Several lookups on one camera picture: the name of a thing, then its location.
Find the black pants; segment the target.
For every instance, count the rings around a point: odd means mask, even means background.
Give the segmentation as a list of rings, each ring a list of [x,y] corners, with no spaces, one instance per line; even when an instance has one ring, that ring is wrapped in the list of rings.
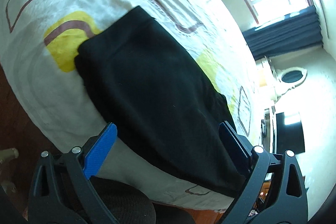
[[[226,97],[140,7],[78,48],[75,66],[95,108],[138,156],[174,177],[235,197],[240,175],[219,133]]]

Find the black flat screen television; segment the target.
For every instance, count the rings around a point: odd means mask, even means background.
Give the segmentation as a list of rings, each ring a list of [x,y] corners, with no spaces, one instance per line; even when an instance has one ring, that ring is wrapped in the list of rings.
[[[305,152],[305,140],[299,113],[281,112],[276,114],[276,153],[287,150],[296,155]]]

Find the white oval vanity mirror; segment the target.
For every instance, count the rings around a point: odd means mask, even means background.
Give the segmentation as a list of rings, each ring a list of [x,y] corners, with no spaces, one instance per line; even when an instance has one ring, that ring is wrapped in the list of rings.
[[[287,69],[275,69],[273,77],[276,80],[274,90],[278,97],[283,96],[289,90],[303,84],[307,78],[307,69],[301,67],[290,67]]]

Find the right dark blue curtain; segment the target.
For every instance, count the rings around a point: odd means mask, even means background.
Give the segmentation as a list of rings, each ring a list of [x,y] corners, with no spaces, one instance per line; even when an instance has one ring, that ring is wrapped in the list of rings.
[[[246,30],[243,36],[255,60],[323,45],[314,6]]]

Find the patterned white bed sheet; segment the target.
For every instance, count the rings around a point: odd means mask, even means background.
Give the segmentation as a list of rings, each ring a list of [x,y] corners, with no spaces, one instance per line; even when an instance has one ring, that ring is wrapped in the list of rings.
[[[187,50],[225,95],[238,133],[258,145],[256,64],[221,0],[1,0],[1,66],[33,123],[63,152],[105,127],[74,58],[136,6]]]

